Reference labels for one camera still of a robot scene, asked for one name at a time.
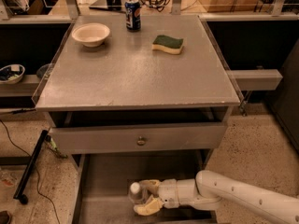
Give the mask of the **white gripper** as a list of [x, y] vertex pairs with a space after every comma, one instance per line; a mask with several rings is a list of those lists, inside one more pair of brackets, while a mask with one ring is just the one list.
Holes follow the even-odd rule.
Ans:
[[159, 198], [150, 195], [143, 204], [136, 204], [134, 211], [140, 216], [150, 216], [165, 208], [178, 208], [178, 189], [176, 179], [166, 179], [162, 183], [157, 179], [141, 180], [139, 184], [152, 194], [159, 195]]

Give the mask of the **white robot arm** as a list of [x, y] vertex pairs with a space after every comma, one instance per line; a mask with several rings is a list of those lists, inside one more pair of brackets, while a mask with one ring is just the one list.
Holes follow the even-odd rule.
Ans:
[[218, 173], [203, 170], [193, 179], [141, 180], [131, 184], [134, 211], [150, 216], [162, 208], [190, 206], [215, 210], [221, 200], [238, 203], [273, 224], [299, 224], [299, 199], [258, 188]]

